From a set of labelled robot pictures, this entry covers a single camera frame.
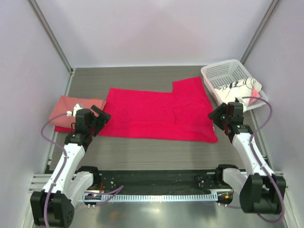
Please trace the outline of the aluminium frame post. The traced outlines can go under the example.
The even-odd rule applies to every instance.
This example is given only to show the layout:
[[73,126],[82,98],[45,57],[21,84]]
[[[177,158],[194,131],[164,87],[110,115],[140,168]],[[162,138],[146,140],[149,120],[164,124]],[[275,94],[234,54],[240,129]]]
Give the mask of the aluminium frame post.
[[251,52],[253,51],[255,45],[257,44],[257,42],[259,41],[259,39],[261,38],[263,32],[265,31],[266,27],[268,26],[271,18],[273,17],[273,15],[275,14],[277,8],[279,7],[280,3],[282,1],[281,0],[272,0],[270,1],[269,6],[267,7],[266,12],[264,13],[258,27],[256,28],[250,42],[248,43],[245,52],[242,56],[242,58],[240,59],[240,62],[244,65],[247,61],[247,59],[249,58]]
[[69,74],[73,73],[73,68],[71,67],[66,55],[64,54],[63,49],[61,48],[58,40],[56,39],[49,23],[47,22],[47,19],[45,18],[42,10],[40,9],[38,3],[36,0],[28,0],[29,5],[33,9],[36,17],[38,18],[38,21],[40,22],[42,28],[44,29],[46,35],[48,36],[51,44],[53,45],[53,48],[57,52],[59,58],[63,62],[65,68],[68,70]]

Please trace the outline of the white printed t shirt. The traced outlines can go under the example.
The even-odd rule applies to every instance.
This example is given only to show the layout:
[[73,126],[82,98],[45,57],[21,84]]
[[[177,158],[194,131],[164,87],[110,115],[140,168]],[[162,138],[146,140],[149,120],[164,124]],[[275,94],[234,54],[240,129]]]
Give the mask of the white printed t shirt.
[[227,104],[234,102],[235,97],[249,97],[252,88],[260,92],[262,85],[255,78],[249,77],[220,86],[215,91],[221,101]]

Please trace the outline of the white perforated plastic basket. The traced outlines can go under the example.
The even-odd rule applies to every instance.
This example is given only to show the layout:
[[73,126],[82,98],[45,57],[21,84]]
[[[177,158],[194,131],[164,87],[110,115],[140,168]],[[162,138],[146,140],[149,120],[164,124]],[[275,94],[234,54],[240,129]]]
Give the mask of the white perforated plastic basket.
[[[211,93],[217,105],[221,105],[223,102],[216,94],[216,88],[238,80],[252,77],[241,62],[236,59],[225,60],[204,66],[201,68],[201,73],[204,84]],[[262,100],[268,101],[268,97],[264,93],[263,89],[259,92],[259,94],[260,97],[256,97],[256,101],[251,106],[247,107],[247,111],[263,106],[265,102]]]

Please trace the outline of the crimson red t shirt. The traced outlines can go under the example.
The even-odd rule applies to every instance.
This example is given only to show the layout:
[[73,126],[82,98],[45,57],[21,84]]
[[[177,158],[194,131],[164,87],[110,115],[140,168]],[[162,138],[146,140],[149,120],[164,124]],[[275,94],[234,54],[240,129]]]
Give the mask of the crimson red t shirt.
[[213,110],[201,77],[174,81],[171,92],[110,88],[102,136],[216,143]]

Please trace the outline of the left aluminium frame post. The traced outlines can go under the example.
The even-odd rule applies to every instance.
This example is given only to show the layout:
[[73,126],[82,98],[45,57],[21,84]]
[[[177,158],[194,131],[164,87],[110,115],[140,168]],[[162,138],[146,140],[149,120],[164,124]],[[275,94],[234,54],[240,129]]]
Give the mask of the left aluminium frame post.
[[57,52],[59,58],[63,62],[65,68],[68,70],[69,74],[73,73],[73,68],[71,67],[66,55],[64,54],[63,49],[61,48],[58,40],[56,39],[49,23],[47,22],[47,19],[45,18],[42,10],[40,9],[38,3],[36,0],[28,0],[29,5],[33,9],[36,17],[38,18],[38,21],[40,22],[42,28],[44,29],[46,35],[48,36],[51,44],[53,45],[53,48]]

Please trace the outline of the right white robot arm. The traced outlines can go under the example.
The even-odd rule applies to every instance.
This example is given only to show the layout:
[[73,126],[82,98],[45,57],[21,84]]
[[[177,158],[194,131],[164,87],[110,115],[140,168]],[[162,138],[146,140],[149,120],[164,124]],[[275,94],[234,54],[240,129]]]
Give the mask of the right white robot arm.
[[208,117],[236,148],[247,173],[222,167],[214,176],[215,184],[220,188],[229,185],[239,195],[244,213],[283,214],[286,181],[276,176],[264,160],[255,142],[255,132],[244,124],[243,105],[238,101],[222,103]]

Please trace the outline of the pink t shirt in basket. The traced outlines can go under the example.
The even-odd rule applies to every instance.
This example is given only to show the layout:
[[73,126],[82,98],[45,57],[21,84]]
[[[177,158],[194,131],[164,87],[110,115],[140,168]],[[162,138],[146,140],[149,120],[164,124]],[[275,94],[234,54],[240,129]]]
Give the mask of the pink t shirt in basket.
[[249,98],[245,99],[247,101],[247,107],[251,106],[256,101],[256,97],[260,97],[260,94],[255,88],[252,88]]

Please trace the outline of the right aluminium frame post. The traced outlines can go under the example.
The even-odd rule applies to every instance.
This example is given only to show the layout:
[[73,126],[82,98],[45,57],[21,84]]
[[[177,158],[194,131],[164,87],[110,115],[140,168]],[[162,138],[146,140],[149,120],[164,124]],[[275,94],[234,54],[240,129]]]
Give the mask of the right aluminium frame post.
[[250,42],[248,43],[245,52],[242,56],[242,58],[240,59],[240,62],[244,65],[247,61],[247,59],[249,58],[251,52],[253,51],[255,45],[257,44],[257,42],[259,41],[259,39],[261,38],[263,32],[265,31],[266,27],[268,26],[271,18],[273,17],[273,15],[275,14],[277,8],[279,7],[280,3],[282,1],[281,0],[272,0],[270,1],[269,6],[267,7],[266,12],[264,13],[258,27],[256,28]]

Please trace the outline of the folded salmon pink t shirt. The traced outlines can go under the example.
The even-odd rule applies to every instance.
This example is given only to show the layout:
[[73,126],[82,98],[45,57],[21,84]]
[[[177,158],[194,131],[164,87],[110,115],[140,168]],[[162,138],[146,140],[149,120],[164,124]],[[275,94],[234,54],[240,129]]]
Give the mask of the folded salmon pink t shirt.
[[83,99],[61,96],[49,117],[50,124],[53,126],[70,128],[71,123],[75,122],[75,117],[67,116],[67,111],[72,112],[76,104],[80,104],[83,108],[91,108],[91,106],[95,105],[103,110],[106,101],[102,99]]

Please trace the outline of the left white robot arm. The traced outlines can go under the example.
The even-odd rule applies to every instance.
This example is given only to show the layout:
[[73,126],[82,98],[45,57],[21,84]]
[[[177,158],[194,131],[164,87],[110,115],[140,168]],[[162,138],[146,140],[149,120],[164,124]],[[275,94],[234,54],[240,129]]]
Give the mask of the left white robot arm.
[[82,171],[76,168],[84,157],[92,139],[109,122],[111,116],[93,105],[83,108],[76,104],[72,111],[60,116],[74,119],[71,131],[65,138],[64,145],[50,141],[62,150],[62,155],[51,177],[41,191],[34,191],[30,205],[34,224],[46,228],[70,227],[75,208],[85,191],[97,189],[101,184],[96,167],[86,167]]

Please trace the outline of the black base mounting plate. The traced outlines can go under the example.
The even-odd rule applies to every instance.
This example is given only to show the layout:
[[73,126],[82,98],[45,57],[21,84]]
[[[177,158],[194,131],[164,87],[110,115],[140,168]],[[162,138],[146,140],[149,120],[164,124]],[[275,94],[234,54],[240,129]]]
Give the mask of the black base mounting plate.
[[89,190],[110,192],[124,186],[122,194],[170,194],[176,191],[230,191],[216,169],[99,171],[100,179]]

